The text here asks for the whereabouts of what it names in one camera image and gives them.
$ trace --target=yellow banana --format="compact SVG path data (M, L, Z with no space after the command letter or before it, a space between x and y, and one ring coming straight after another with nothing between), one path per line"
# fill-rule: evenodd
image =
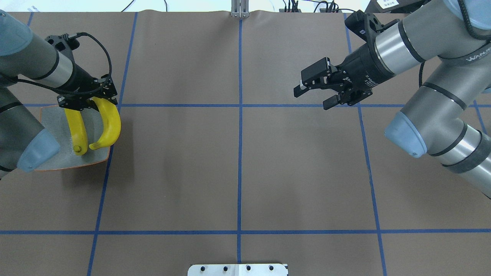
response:
M80 111L65 109L65 116L72 135L73 151L76 155L84 155L88 149L88 142L82 115Z
M118 140L119 133L121 132L121 118L119 117L118 109L110 101L97 97L93 97L92 100L99 109L102 124L104 125L104 130L99 140L89 145L90 149L96 150L98 148L112 146Z

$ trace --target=black band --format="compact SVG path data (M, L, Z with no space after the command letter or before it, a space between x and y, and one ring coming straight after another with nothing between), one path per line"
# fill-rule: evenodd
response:
M453 173L464 173L476 168L486 160L491 153L491 139L480 131L479 134L481 134L481 141L469 156L456 164L443 166Z
M10 103L10 104L8 104L8 105L5 105L5 106L1 107L1 108L0 108L0 113L2 113L2 112L4 112L4 111L7 111L7 110L9 110L9 109L11 109L11 108L14 108L14 107L16 107L16 106L21 106L21 105L22 105L22 103L21 103L21 102L13 102L13 103Z
M58 53L58 51L55 51L56 52L56 61L55 61L55 64L53 65L53 67L51 68L50 71L48 71L46 74L38 77L38 78L31 78L31 80L34 80L34 81L37 81L37 80L42 80L44 79L45 77L51 75L52 72L54 72L56 70L56 68L58 67L58 63L60 62L60 54Z
M467 124L464 123L464 128L462 129L461 134L459 135L459 137L457 137L457 139L451 145L449 145L446 149L444 149L444 150L442 150L442 151L440 151L438 153L430 154L430 156L436 157L436 156L444 155L445 153L449 152L456 145L458 145L460 143L460 141L462 141L462 139L464 138L466 132L467 132Z
M0 170L6 171L6 172L11 172L13 169L5 168L3 166L0 166Z
M406 34L406 31L404 30L404 26L402 25L402 21L398 23L397 27L399 28L399 34L401 35L402 41L404 42L404 45L408 49L409 53L411 53L412 57L419 62L425 62L426 60L422 58L418 54L418 52L416 52L416 49L412 46L411 42L409 41L408 35Z
M449 98L450 100L454 101L456 104L458 104L463 110L465 110L467 108L467 105L464 103L463 100L461 100L459 97L455 96L454 94L452 94L450 91L436 85L436 84L433 84L433 83L423 83L423 86L426 86L428 88L431 88L437 92L440 92L441 94L445 95L447 98Z

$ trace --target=robotic arm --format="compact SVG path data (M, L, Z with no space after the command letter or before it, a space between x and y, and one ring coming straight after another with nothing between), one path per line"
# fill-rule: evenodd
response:
M338 94L324 109L350 106L378 84L438 56L442 64L396 114L385 136L415 158L428 153L491 197L491 139L459 116L491 86L491 2L433 0L386 25L357 11L346 26L366 41L343 63L323 58L301 72L299 97L311 89Z
M72 50L80 45L77 38L89 36L104 50L109 62L109 73L93 78L74 60ZM24 75L35 82L22 80ZM85 135L80 111L92 108L101 113L106 132L107 116L117 116L116 89L111 79L109 54L97 39L87 33L49 36L46 40L31 29L0 10L0 178L15 168L32 171L59 151L55 138L34 118L7 89L17 82L30 83L58 93L58 105L65 108L77 155L87 151L87 145L77 144L77 136ZM119 136L101 137L90 148L112 145Z

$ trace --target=white label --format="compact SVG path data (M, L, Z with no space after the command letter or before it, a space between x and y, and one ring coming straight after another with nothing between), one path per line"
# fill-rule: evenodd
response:
M380 7L382 7L382 9L387 9L399 4L397 0L377 0L377 3L380 5Z

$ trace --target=white metal plate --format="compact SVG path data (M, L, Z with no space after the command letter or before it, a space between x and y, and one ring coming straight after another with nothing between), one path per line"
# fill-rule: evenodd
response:
M288 276L287 264L192 265L188 276Z

